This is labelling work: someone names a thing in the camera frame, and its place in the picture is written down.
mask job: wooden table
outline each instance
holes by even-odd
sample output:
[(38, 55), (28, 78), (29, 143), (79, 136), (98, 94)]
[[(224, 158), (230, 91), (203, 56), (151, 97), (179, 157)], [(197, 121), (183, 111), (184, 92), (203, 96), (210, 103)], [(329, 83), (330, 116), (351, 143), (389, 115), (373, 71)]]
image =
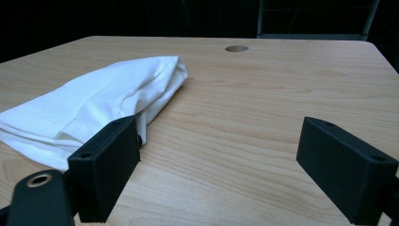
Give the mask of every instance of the wooden table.
[[(225, 51), (237, 44), (248, 50)], [(295, 161), (305, 116), (399, 159), (399, 75), (361, 41), (89, 37), (0, 64), (0, 111), (111, 63), (163, 55), (181, 56), (189, 77), (148, 126), (105, 225), (349, 225)], [(0, 164), (1, 207), (46, 169), (3, 143)]]

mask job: folded cloth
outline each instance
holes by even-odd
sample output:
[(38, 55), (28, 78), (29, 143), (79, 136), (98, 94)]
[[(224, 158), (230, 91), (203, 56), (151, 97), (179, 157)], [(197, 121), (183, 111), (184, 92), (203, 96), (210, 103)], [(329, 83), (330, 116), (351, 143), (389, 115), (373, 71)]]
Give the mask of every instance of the folded cloth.
[(0, 114), (0, 140), (46, 166), (67, 158), (109, 122), (136, 114), (146, 142), (149, 124), (187, 77), (178, 56), (128, 60), (84, 74)]

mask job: round hole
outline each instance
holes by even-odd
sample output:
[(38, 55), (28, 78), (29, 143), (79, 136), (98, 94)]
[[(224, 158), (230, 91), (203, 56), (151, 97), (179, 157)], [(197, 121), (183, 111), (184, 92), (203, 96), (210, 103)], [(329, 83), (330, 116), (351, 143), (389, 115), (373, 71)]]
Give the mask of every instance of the round hole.
[(228, 52), (244, 52), (248, 50), (248, 47), (245, 45), (232, 45), (229, 47), (226, 47), (225, 49)]
[(81, 158), (90, 158), (91, 157), (91, 153), (82, 153), (80, 154)]
[(52, 178), (53, 177), (51, 174), (43, 173), (30, 179), (26, 185), (29, 187), (42, 186), (51, 181)]
[(385, 158), (380, 157), (380, 156), (376, 156), (376, 155), (373, 155), (372, 158), (377, 160), (377, 161), (380, 161), (380, 162), (384, 162), (385, 161)]

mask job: table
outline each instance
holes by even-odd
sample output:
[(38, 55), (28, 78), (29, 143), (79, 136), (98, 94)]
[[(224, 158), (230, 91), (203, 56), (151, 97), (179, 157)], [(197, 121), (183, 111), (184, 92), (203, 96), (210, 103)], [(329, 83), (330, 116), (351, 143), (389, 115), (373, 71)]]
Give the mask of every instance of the table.
[[(0, 111), (111, 63), (164, 55), (181, 56), (188, 78), (148, 126), (105, 225), (349, 225), (295, 161), (305, 116), (399, 159), (399, 76), (363, 41), (89, 37), (0, 64)], [(1, 207), (46, 169), (3, 143), (0, 165)]]

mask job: tabletop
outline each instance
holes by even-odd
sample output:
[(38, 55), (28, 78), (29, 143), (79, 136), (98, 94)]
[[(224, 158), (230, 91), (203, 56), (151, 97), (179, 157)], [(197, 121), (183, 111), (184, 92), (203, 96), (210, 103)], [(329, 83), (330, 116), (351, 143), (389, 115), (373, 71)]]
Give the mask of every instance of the tabletop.
[[(295, 161), (305, 116), (399, 159), (399, 75), (364, 41), (88, 37), (0, 64), (0, 112), (114, 62), (168, 55), (188, 78), (148, 126), (105, 225), (349, 225)], [(4, 143), (0, 165), (0, 207), (47, 169)]]

